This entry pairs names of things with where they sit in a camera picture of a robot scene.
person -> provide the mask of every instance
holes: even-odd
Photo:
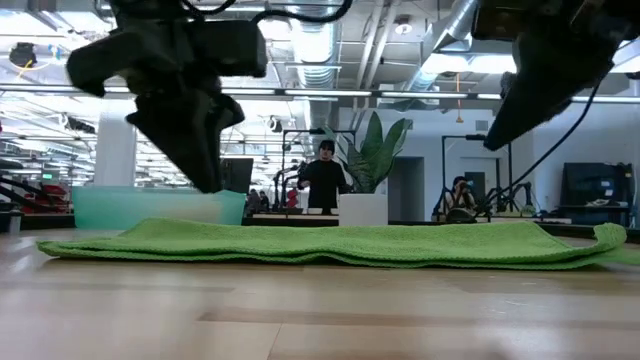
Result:
[[[340,194],[347,192],[347,181],[342,167],[333,161],[335,144],[331,140],[324,140],[318,148],[319,159],[307,165],[298,177],[300,190],[309,187],[310,209],[323,209],[323,213],[331,213],[332,208],[338,207],[336,189]]]
[[[453,196],[449,191],[444,194],[442,212],[447,213],[451,209],[461,208],[471,212],[476,207],[475,199],[471,195],[468,180],[464,176],[457,176],[453,179]]]
[[[247,196],[247,210],[251,214],[257,214],[260,211],[260,195],[256,189],[251,189]]]
[[[263,211],[269,211],[269,197],[264,190],[260,190],[260,207]]]

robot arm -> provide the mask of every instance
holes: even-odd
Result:
[[[640,35],[640,1],[484,0],[472,35],[513,42],[518,72],[503,77],[503,103],[484,142],[497,150],[607,75],[621,42]]]
[[[251,21],[205,21],[205,15],[220,13],[235,0],[211,11],[189,0],[111,0],[118,28],[73,51],[67,72],[73,86],[99,97],[105,95],[105,81],[123,77],[137,95],[137,111],[127,121],[196,188],[212,193],[222,188],[220,132],[244,120],[240,105],[221,93],[220,77],[266,75],[258,22],[271,16],[332,22],[344,16],[352,1],[322,17],[266,10]]]

potted plant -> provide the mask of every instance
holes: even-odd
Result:
[[[412,123],[412,120],[400,119],[384,137],[380,117],[373,112],[360,150],[351,139],[338,137],[330,128],[324,128],[342,153],[338,158],[344,170],[353,179],[353,193],[340,195],[340,225],[387,225],[387,195],[375,192],[389,176]]]

red object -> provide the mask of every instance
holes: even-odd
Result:
[[[67,192],[61,187],[57,185],[44,185],[42,190],[49,194],[49,197],[53,200],[53,206],[57,208],[55,211],[51,211],[51,213],[68,213],[69,212],[69,202],[64,200],[64,197],[67,195]],[[36,196],[34,198],[33,194],[27,193],[24,195],[25,199],[32,199],[38,205],[44,206],[52,206],[51,203],[44,196]],[[39,211],[35,211],[28,206],[22,207],[22,212],[25,214],[33,214],[40,213]]]
[[[287,207],[294,208],[296,205],[298,205],[298,190],[289,190],[287,192]]]

exposed pipe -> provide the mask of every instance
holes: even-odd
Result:
[[[391,5],[389,6],[389,10],[387,11],[387,17],[385,19],[384,28],[380,35],[380,40],[376,44],[376,49],[373,54],[373,59],[371,60],[371,67],[369,68],[369,73],[367,74],[367,81],[364,84],[365,89],[370,89],[373,84],[373,79],[376,76],[376,72],[378,71],[378,65],[380,65],[380,59],[382,58],[382,53],[384,52],[384,48],[387,45],[387,39],[389,38],[389,33],[391,32],[391,27],[394,24],[394,20],[396,19],[396,13],[398,12],[398,6],[400,5],[401,0],[393,0]],[[364,101],[364,106],[360,109],[360,112],[357,114],[358,120],[356,122],[356,126],[354,128],[355,131],[360,129],[360,124],[362,124],[362,120],[364,119],[367,110],[369,109],[369,98],[366,98]]]
[[[380,65],[382,52],[384,51],[384,47],[387,44],[387,38],[389,37],[389,33],[391,32],[391,27],[393,26],[393,22],[396,18],[396,13],[398,12],[398,6],[400,5],[400,2],[400,0],[393,0],[391,6],[389,7],[386,23],[384,24],[384,29],[382,30],[380,40],[378,41],[378,44],[376,46],[376,51],[373,54],[373,59],[371,60],[371,68],[369,69],[369,73],[367,74],[367,81],[364,84],[365,89],[371,88],[371,84],[373,84],[373,78],[375,77],[376,71],[378,70],[378,65]]]
[[[378,24],[380,24],[380,18],[382,17],[382,8],[384,7],[384,0],[378,0],[376,2],[376,6],[373,9],[373,14],[371,15],[371,29],[369,30],[369,34],[364,44],[364,51],[362,52],[362,58],[360,59],[360,66],[358,67],[358,74],[356,76],[356,89],[360,89],[362,85],[362,79],[364,78],[364,73],[367,69],[367,65],[369,64],[369,56],[371,56],[371,50],[373,48],[373,43],[376,39],[376,34],[378,33]],[[349,123],[349,129],[353,129],[353,125],[356,119],[361,116],[364,112],[363,110],[358,109],[358,99],[353,99],[353,117],[351,118],[351,122]]]
[[[402,91],[427,92],[433,86],[440,74],[429,72],[426,64],[431,55],[448,45],[465,40],[471,32],[471,22],[478,0],[456,0],[451,15],[440,24],[431,24],[423,41],[421,54],[422,65],[402,87]],[[384,104],[385,108],[405,112],[411,109],[433,110],[437,105],[424,101],[403,100],[393,104]]]
[[[364,43],[364,50],[362,52],[362,58],[360,59],[360,67],[358,67],[358,75],[356,76],[356,89],[360,88],[362,84],[362,78],[369,62],[369,56],[371,56],[371,50],[373,49],[373,42],[376,39],[376,33],[378,32],[378,24],[380,23],[380,17],[382,16],[382,8],[384,7],[384,0],[378,0],[376,6],[373,8],[373,14],[371,15],[371,29]]]
[[[425,46],[427,47],[426,49],[423,47],[423,50],[426,52],[424,63],[404,86],[404,91],[425,92],[433,85],[439,74],[426,72],[424,64],[426,64],[428,58],[435,50],[451,45],[456,41],[464,40],[469,35],[473,13],[477,4],[478,0],[457,0],[453,4],[451,15],[442,33],[428,34],[426,41],[431,43],[425,44],[427,45]]]
[[[307,16],[327,16],[334,10],[330,7],[318,6],[289,6],[289,11]],[[335,45],[338,41],[340,28],[338,23],[313,24],[291,20],[293,28],[292,45],[296,61],[302,63],[332,63],[336,61]],[[298,78],[300,85],[307,89],[334,89],[335,73],[337,69],[331,67],[300,67]],[[337,107],[325,101],[309,101],[305,109],[305,117],[309,118],[309,128],[338,125]]]

